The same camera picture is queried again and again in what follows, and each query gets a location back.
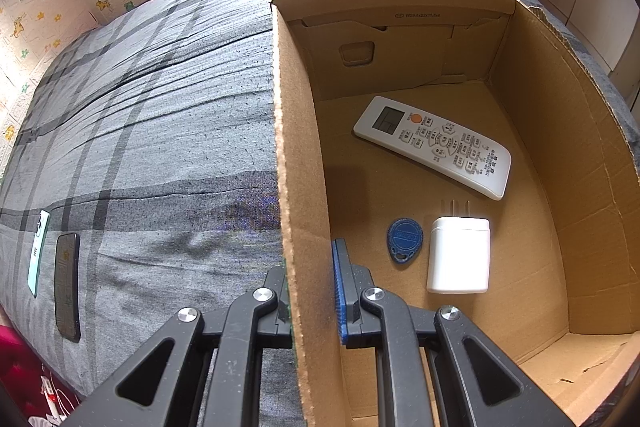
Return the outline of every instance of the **air conditioner remote control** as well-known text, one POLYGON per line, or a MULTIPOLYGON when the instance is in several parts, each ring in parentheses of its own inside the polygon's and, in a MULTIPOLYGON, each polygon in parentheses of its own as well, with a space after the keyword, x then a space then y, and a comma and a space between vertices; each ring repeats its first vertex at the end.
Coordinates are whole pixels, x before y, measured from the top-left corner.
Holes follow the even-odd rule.
POLYGON ((382 145, 501 200, 511 155, 498 142, 421 109, 376 96, 353 126, 361 138, 382 145))

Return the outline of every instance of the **cardboard box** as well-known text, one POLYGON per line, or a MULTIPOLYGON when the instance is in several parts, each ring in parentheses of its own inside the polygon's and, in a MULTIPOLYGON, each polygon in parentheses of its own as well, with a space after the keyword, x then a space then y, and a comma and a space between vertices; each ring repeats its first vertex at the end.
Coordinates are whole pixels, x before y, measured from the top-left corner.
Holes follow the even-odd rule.
POLYGON ((619 124, 538 9, 516 0, 275 0, 282 240, 309 426, 377 425, 373 349, 338 342, 330 240, 408 304, 458 306, 578 425, 640 350, 640 185, 619 124), (501 201, 352 133, 376 94, 510 150, 501 201), (428 234, 409 266, 386 230, 489 219, 489 290, 426 291, 428 234))

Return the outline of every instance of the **red object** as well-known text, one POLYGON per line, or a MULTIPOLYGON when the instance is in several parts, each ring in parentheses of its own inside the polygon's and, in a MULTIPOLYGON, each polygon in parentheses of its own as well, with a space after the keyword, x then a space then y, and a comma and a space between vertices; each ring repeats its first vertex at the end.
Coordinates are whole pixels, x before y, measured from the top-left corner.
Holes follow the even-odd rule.
MULTIPOLYGON (((62 386, 56 378, 52 378, 49 371, 43 371, 42 362, 20 335, 12 328, 0 326, 0 380, 25 418, 29 416, 45 418, 50 414, 47 400, 40 393, 41 375, 53 380, 56 388, 63 391, 75 402, 74 405, 78 406, 76 396, 62 386)), ((60 406, 58 406, 58 412, 62 413, 60 406)))

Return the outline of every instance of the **remote control button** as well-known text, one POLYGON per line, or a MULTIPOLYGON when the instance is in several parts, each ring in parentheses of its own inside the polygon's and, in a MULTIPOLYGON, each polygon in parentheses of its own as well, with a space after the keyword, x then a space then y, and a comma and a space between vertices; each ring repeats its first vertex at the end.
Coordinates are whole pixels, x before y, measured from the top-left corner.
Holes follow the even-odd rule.
POLYGON ((455 151, 457 151, 458 145, 460 145, 460 142, 454 138, 451 142, 451 145, 449 145, 449 154, 453 154, 455 151))

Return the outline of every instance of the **cardboard cutout hole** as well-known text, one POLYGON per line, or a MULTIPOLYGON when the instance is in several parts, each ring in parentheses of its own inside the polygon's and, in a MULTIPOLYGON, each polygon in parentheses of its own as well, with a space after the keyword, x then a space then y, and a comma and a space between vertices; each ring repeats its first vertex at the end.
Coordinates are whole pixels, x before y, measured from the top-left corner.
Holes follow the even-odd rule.
POLYGON ((374 49, 375 44, 371 41, 343 44, 340 46, 340 57, 348 68, 365 66, 373 62, 374 49))

